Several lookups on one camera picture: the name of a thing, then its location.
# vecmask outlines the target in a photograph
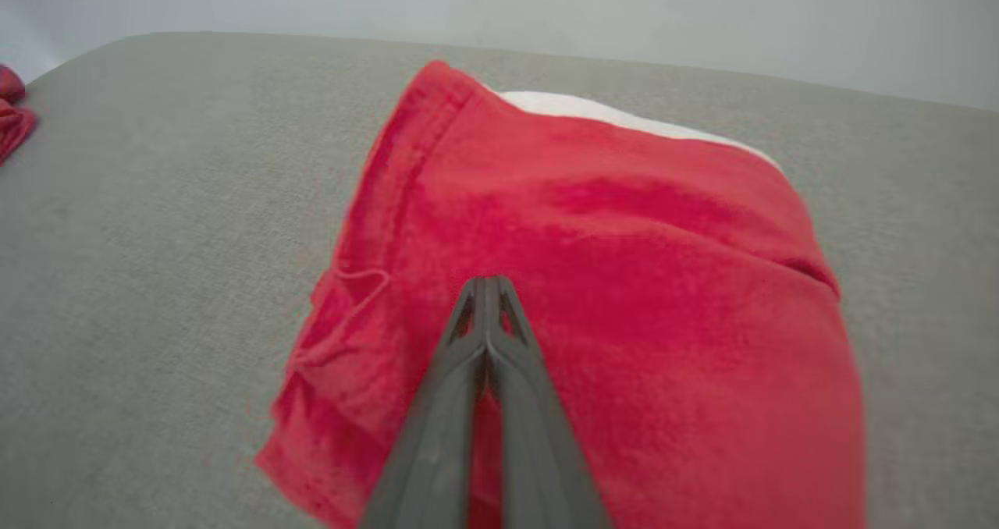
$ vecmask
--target red fabric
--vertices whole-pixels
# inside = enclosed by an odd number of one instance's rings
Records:
[[[24,84],[14,71],[0,66],[0,164],[28,137],[35,113],[12,103],[24,98]]]
[[[445,66],[368,156],[258,464],[357,521],[461,284],[513,280],[615,525],[863,526],[859,383],[788,181],[735,147],[531,115]],[[495,527],[479,407],[471,527]]]

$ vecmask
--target red garment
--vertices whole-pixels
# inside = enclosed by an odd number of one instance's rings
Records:
[[[788,181],[736,147],[532,115],[432,63],[379,134],[258,464],[353,526],[461,284],[503,274],[615,526],[863,526],[860,391]],[[478,411],[471,527],[497,526]]]
[[[0,66],[0,164],[28,137],[35,113],[12,103],[24,98],[24,84],[14,71]]]

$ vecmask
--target folded red cloth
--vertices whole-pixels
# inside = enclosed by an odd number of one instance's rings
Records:
[[[0,164],[28,137],[35,125],[35,113],[12,103],[24,98],[24,84],[17,74],[0,66]]]
[[[513,280],[615,525],[863,526],[860,391],[802,201],[734,146],[528,114],[443,63],[375,141],[261,469],[349,527],[468,277]],[[479,406],[471,527],[495,527]]]

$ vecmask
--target gray surface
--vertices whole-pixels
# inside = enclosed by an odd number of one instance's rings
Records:
[[[29,89],[0,167],[0,526],[293,527],[250,463],[379,124],[446,59],[774,156],[845,291],[873,528],[999,524],[999,114],[767,77],[249,34]]]

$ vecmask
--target crumpled red fabric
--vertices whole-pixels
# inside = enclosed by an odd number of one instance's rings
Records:
[[[13,70],[0,66],[0,164],[35,127],[35,113],[13,103],[24,98],[24,83]]]
[[[737,147],[528,114],[435,62],[364,175],[260,468],[350,527],[461,285],[503,274],[624,528],[859,528],[859,381],[809,214]],[[470,527],[497,527],[479,405]]]

